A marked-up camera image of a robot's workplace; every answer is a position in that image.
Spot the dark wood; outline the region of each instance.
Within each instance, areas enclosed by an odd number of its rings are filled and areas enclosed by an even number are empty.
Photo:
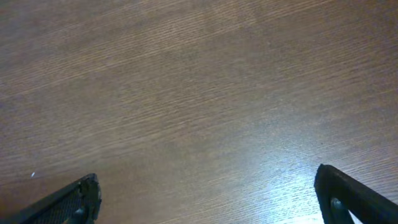
[[[98,223],[319,223],[320,163],[398,203],[397,6],[2,3],[1,216],[95,172]]]

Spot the wood grain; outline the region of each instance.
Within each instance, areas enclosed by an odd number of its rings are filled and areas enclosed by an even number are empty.
[[[398,203],[397,15],[375,0],[2,3],[1,216],[95,172],[98,223],[320,223],[320,163]]]

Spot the brown wooden surface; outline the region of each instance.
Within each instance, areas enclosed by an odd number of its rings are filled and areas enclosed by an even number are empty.
[[[0,17],[1,216],[95,172],[98,223],[320,223],[320,163],[398,203],[395,1],[15,0]]]

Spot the wooden table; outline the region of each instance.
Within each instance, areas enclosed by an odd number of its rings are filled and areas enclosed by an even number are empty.
[[[398,3],[1,5],[0,215],[98,174],[97,223],[320,223],[331,164],[398,203]]]

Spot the black plastic part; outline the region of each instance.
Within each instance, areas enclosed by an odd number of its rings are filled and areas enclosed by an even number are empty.
[[[398,205],[333,166],[319,166],[315,191],[325,224],[352,224],[349,211],[362,223],[398,223]]]
[[[96,174],[88,174],[0,223],[94,223],[101,205]]]

